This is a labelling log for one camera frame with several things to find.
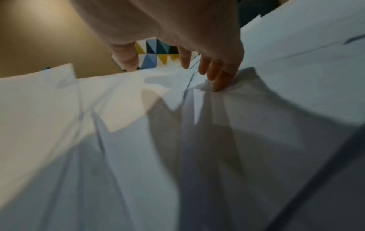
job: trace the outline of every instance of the hand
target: hand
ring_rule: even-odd
[[[225,88],[243,60],[236,0],[71,0],[94,33],[128,71],[138,67],[133,42],[156,37],[177,46],[187,69],[191,51],[213,91]]]

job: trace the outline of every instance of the brown surface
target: brown surface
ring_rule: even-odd
[[[121,72],[67,0],[0,0],[0,77],[66,63],[78,78]]]

